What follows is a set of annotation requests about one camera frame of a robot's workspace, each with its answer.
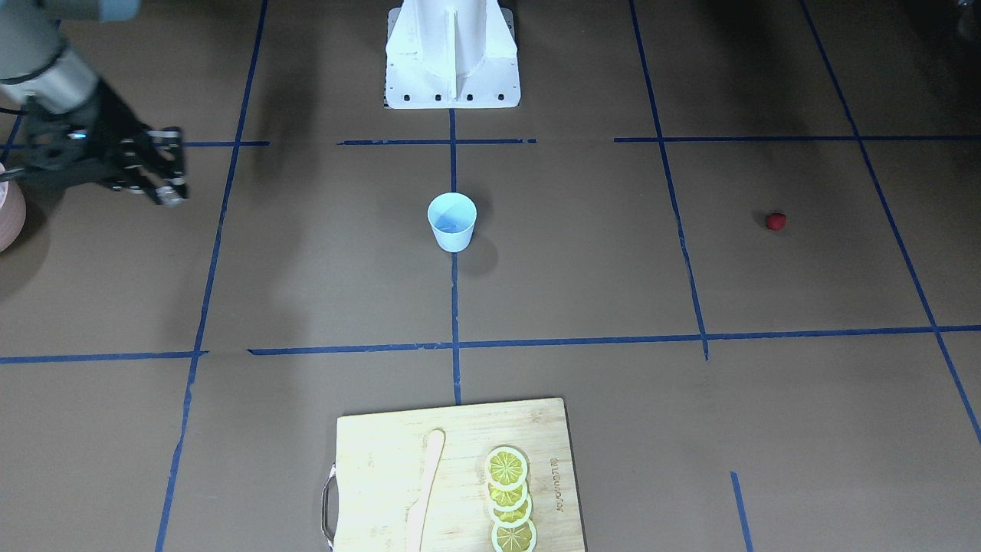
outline plastic cup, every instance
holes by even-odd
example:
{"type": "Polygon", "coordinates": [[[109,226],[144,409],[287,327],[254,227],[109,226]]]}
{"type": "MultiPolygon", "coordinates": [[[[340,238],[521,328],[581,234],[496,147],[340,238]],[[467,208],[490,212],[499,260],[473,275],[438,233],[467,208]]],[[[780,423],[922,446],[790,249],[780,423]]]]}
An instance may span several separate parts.
{"type": "Polygon", "coordinates": [[[462,193],[443,193],[430,203],[430,226],[443,250],[458,253],[470,245],[477,222],[477,205],[462,193]]]}
{"type": "MultiPolygon", "coordinates": [[[[0,173],[4,172],[0,164],[0,173]]],[[[14,242],[24,227],[26,204],[21,189],[14,182],[0,182],[0,251],[14,242]]]]}

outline lemon slice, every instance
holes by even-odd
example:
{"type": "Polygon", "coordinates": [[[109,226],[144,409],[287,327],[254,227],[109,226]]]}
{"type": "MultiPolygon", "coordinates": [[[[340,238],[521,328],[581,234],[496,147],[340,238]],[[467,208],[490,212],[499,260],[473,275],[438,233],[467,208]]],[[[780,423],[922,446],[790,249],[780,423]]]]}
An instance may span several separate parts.
{"type": "Polygon", "coordinates": [[[488,495],[493,501],[494,507],[499,511],[514,512],[518,508],[521,508],[522,503],[528,499],[528,485],[521,485],[509,491],[502,491],[488,484],[488,495]]]}
{"type": "Polygon", "coordinates": [[[493,518],[494,524],[500,525],[507,529],[524,524],[524,522],[526,522],[532,516],[532,495],[528,495],[528,498],[526,498],[524,502],[518,504],[518,508],[511,512],[502,512],[494,506],[491,506],[490,515],[493,518]]]}
{"type": "Polygon", "coordinates": [[[488,483],[502,491],[520,487],[528,477],[528,459],[514,447],[497,447],[484,462],[488,483]]]}
{"type": "Polygon", "coordinates": [[[535,524],[524,522],[517,527],[495,525],[490,534],[490,543],[497,552],[532,552],[539,535],[535,524]]]}

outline cutting board handle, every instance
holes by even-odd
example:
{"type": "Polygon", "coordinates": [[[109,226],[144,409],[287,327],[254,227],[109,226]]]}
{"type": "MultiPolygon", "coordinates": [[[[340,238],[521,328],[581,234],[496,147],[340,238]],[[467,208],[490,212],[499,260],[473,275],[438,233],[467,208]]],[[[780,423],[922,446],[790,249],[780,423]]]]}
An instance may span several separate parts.
{"type": "Polygon", "coordinates": [[[328,525],[328,521],[327,521],[327,494],[328,494],[328,492],[331,489],[331,481],[334,481],[336,479],[337,479],[337,464],[332,464],[331,465],[331,472],[328,473],[328,475],[327,475],[327,481],[324,482],[324,502],[323,502],[324,507],[321,510],[321,512],[323,513],[323,517],[324,517],[324,522],[321,525],[321,529],[324,531],[324,538],[327,539],[327,548],[331,552],[334,552],[334,532],[331,531],[331,528],[327,526],[328,525]]]}

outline wooden cutting board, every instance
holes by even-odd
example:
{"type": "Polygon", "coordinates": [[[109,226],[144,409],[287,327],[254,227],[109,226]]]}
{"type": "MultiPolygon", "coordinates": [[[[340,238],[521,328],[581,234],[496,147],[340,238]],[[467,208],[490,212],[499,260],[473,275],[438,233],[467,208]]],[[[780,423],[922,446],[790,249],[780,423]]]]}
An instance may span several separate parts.
{"type": "Polygon", "coordinates": [[[337,552],[404,552],[420,498],[426,439],[445,434],[423,552],[493,552],[484,461],[501,445],[528,458],[536,552],[585,552],[562,399],[472,405],[337,420],[337,552]]]}

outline small red object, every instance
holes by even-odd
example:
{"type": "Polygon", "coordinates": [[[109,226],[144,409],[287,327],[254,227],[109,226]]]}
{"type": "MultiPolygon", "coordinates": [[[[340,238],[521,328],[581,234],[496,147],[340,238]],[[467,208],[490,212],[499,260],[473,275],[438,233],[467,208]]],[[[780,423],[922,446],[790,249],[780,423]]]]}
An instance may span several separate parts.
{"type": "Polygon", "coordinates": [[[787,224],[787,215],[784,213],[770,213],[766,215],[766,227],[774,232],[784,229],[787,224]]]}

